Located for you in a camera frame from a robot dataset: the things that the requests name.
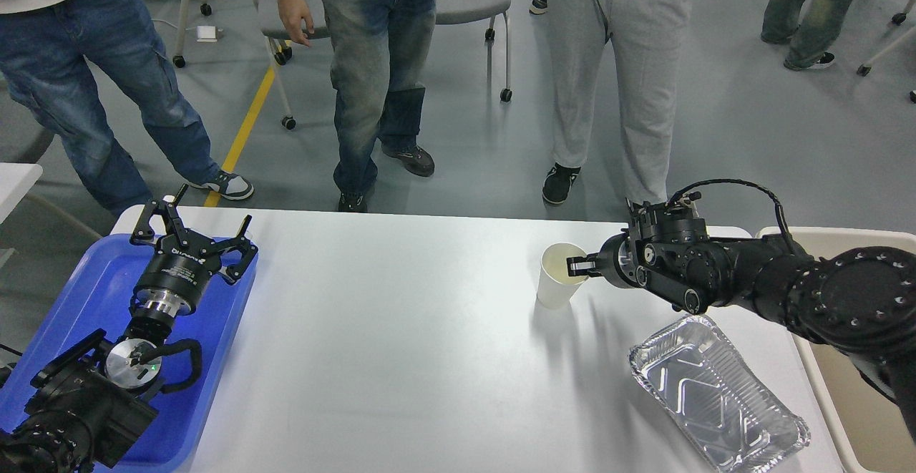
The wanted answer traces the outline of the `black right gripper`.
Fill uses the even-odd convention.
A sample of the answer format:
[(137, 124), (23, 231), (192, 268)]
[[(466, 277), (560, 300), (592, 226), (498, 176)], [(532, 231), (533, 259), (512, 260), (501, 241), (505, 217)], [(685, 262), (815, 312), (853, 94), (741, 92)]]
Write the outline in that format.
[(604, 277), (618, 288), (642, 288), (637, 282), (637, 265), (629, 247), (628, 233), (612, 236), (599, 253), (579, 257), (578, 262), (567, 262), (569, 277)]

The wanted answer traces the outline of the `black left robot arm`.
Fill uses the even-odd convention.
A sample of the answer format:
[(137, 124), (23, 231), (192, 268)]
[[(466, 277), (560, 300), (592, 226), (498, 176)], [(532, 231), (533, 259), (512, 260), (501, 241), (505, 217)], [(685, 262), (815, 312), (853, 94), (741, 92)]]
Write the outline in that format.
[(2, 388), (4, 472), (169, 472), (190, 452), (258, 246), (183, 225), (184, 195), (96, 242)]

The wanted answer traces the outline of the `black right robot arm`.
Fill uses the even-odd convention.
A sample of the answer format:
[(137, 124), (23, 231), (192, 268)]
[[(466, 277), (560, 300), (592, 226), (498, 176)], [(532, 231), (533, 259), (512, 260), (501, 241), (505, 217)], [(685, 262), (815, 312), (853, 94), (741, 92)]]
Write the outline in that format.
[(699, 183), (668, 201), (629, 205), (628, 227), (589, 255), (567, 258), (570, 277), (644, 288), (677, 312), (741, 306), (796, 336), (833, 346), (915, 424), (915, 258), (893, 247), (815, 258), (796, 242), (774, 198), (775, 235), (711, 238), (694, 203)]

